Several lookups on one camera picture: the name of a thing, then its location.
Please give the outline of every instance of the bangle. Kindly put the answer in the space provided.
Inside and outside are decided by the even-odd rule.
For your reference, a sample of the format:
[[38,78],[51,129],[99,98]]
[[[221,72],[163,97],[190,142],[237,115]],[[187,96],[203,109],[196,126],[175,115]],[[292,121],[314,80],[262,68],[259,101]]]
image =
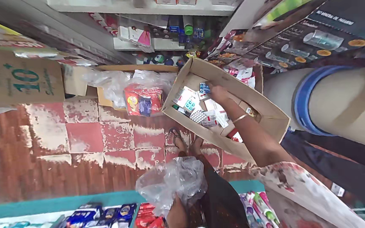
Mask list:
[[239,120],[241,120],[241,119],[243,119],[244,117],[246,117],[246,116],[248,116],[249,114],[244,114],[244,115],[242,115],[241,117],[239,117],[239,118],[237,118],[236,120],[234,120],[233,121],[233,123],[236,123],[237,121],[239,121]]

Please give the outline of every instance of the store shelf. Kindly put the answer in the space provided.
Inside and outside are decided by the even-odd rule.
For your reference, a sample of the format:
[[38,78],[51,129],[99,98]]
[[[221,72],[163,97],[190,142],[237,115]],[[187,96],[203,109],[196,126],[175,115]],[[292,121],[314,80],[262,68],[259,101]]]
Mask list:
[[87,14],[68,15],[53,10],[43,0],[0,0],[0,23],[8,27],[17,29],[22,21],[43,24],[92,53],[104,53],[114,58],[116,63],[131,64],[136,61],[132,55],[114,50],[113,36]]
[[236,7],[212,5],[211,0],[197,0],[191,5],[156,4],[154,0],[140,0],[144,8],[135,8],[133,1],[111,0],[48,0],[48,5],[60,12],[98,12],[132,14],[170,14],[170,15],[206,15],[230,16]]
[[[152,45],[155,51],[184,51],[185,47],[180,47],[178,42],[171,39],[152,38]],[[117,51],[140,51],[139,47],[128,41],[122,41],[114,37],[114,48]]]

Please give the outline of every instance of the plastic bag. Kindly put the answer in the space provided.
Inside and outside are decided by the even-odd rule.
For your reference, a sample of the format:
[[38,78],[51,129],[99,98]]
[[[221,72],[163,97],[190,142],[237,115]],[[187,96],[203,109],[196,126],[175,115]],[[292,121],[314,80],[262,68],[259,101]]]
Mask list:
[[135,70],[124,89],[127,113],[132,116],[154,117],[161,108],[174,83],[176,73],[156,73]]
[[131,73],[123,71],[93,71],[83,75],[84,81],[94,87],[102,87],[111,81],[127,81],[131,78]]
[[104,97],[113,102],[114,108],[126,107],[129,115],[152,117],[161,114],[163,100],[170,92],[176,76],[177,73],[141,70],[135,70],[134,74],[93,71],[84,74],[83,79],[90,86],[102,87]]
[[185,208],[189,208],[207,189],[204,164],[195,157],[177,157],[168,163],[159,163],[136,181],[136,191],[155,206],[153,213],[165,218],[175,193]]

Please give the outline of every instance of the blue band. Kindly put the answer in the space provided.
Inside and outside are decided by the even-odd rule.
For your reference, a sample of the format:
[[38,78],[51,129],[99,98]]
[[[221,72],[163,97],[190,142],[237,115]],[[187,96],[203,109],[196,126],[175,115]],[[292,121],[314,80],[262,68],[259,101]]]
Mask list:
[[335,136],[315,126],[309,115],[309,99],[315,85],[324,77],[338,71],[350,70],[348,66],[324,66],[312,71],[298,86],[294,100],[294,112],[297,122],[309,133],[318,136]]

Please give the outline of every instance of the foot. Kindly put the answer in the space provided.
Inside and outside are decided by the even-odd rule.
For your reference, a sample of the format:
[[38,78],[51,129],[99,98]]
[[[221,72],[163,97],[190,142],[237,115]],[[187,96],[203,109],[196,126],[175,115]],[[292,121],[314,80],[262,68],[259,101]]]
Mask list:
[[174,144],[175,144],[175,146],[178,147],[180,149],[180,151],[187,152],[187,145],[185,144],[183,139],[180,137],[178,132],[176,130],[173,130],[172,133],[174,135]]
[[199,136],[195,136],[195,141],[194,141],[194,143],[192,143],[192,145],[190,147],[190,151],[192,153],[194,153],[194,155],[200,155],[201,154],[201,147],[202,147],[203,143],[204,143],[204,139],[202,139]]

